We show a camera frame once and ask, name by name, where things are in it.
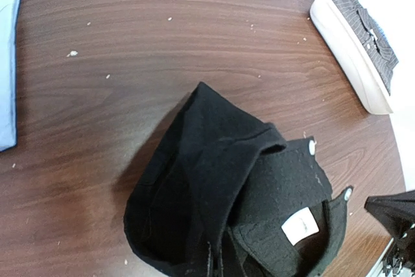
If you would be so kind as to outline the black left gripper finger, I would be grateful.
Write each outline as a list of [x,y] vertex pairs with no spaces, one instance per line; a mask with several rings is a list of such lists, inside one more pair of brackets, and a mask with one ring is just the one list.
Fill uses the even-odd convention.
[[402,250],[414,250],[414,190],[372,196],[364,209],[379,221]]

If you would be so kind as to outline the black long sleeve shirt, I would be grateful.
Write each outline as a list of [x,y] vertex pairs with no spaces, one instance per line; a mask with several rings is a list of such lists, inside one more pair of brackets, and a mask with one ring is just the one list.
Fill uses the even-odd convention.
[[167,276],[321,276],[352,191],[333,196],[313,137],[288,141],[200,83],[129,196],[124,232]]

